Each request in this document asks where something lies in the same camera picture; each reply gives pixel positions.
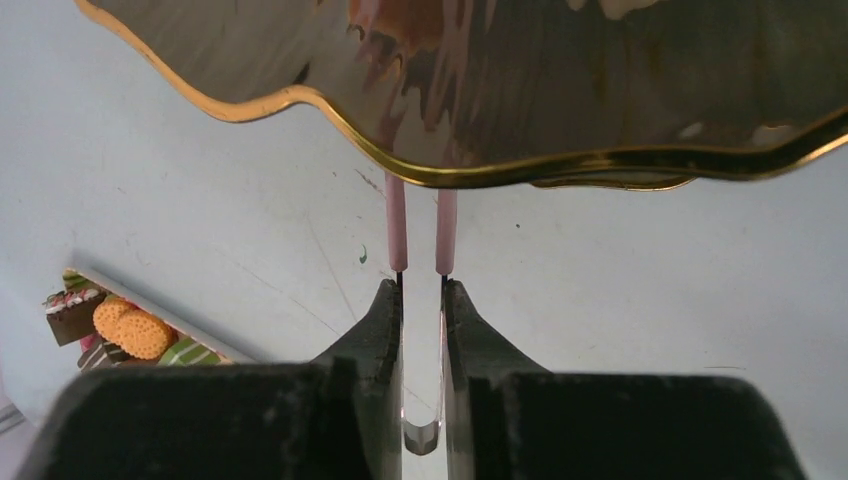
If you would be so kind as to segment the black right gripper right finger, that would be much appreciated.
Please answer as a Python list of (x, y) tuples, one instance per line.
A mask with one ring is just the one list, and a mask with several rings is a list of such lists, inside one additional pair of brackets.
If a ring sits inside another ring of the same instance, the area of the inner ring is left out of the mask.
[(728, 376), (553, 372), (442, 286), (452, 479), (801, 479), (783, 425)]

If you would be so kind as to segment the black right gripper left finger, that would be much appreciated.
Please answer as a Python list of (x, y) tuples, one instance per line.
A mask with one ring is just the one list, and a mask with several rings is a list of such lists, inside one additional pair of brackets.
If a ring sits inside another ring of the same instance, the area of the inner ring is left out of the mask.
[(305, 363), (130, 366), (60, 395), (21, 479), (398, 479), (401, 289)]

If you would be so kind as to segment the pink handled metal tongs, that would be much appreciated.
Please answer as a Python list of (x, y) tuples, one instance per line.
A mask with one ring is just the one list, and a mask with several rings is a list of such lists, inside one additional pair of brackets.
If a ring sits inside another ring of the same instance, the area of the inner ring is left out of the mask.
[[(408, 238), (406, 218), (405, 182), (388, 173), (385, 175), (385, 200), (387, 220), (387, 240), (389, 266), (395, 272), (395, 283), (403, 286), (403, 272), (408, 268)], [(447, 322), (446, 292), (447, 283), (455, 267), (458, 192), (442, 189), (437, 192), (435, 270), (440, 276), (439, 310), (439, 399), (435, 418), (425, 425), (416, 425), (407, 419), (404, 409), (400, 410), (404, 447), (416, 456), (427, 456), (434, 452), (439, 443), (445, 422), (444, 407), (446, 401), (446, 356)]]

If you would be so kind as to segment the three tier black cake stand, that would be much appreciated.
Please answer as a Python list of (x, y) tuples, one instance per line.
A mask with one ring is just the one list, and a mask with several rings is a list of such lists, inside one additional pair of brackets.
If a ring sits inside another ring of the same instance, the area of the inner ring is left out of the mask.
[(847, 140), (843, 1), (82, 1), (225, 122), (448, 189), (765, 179)]

